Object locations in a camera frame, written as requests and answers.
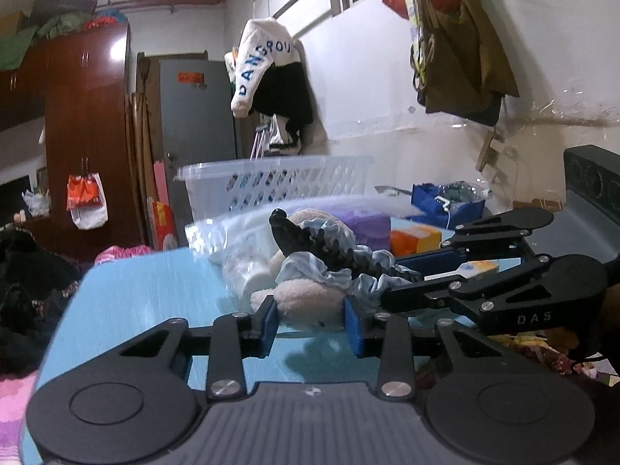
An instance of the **green cloth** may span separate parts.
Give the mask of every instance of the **green cloth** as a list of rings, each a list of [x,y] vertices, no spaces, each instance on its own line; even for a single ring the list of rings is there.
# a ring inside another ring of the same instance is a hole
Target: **green cloth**
[[[57,15],[47,21],[38,31],[38,36],[48,39],[55,38],[62,34],[73,33],[83,29],[84,24],[92,19],[92,15],[83,12],[71,12],[69,14]]]
[[[37,26],[32,26],[14,36],[0,39],[0,72],[20,67],[37,30]]]

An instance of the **purple package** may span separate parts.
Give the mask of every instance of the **purple package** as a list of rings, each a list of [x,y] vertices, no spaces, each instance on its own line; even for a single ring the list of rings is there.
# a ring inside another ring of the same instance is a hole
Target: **purple package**
[[[358,245],[366,245],[373,251],[389,250],[392,229],[389,215],[368,208],[342,208],[330,213],[353,231]]]

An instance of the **red sign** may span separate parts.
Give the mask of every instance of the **red sign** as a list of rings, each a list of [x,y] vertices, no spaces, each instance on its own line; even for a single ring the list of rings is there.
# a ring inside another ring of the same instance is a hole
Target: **red sign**
[[[179,83],[205,83],[205,74],[199,72],[179,72]]]

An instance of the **laundry basket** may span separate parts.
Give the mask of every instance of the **laundry basket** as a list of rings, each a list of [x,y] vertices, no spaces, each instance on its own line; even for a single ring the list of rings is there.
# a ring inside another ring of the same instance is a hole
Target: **laundry basket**
[[[179,169],[194,221],[285,199],[363,194],[373,157],[303,155],[194,164]]]

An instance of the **gray door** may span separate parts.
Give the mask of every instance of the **gray door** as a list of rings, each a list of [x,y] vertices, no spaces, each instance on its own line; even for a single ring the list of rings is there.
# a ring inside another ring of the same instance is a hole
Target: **gray door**
[[[193,217],[185,182],[174,181],[177,169],[237,158],[226,65],[204,59],[162,60],[160,89],[168,197],[179,245],[187,246],[185,226]]]

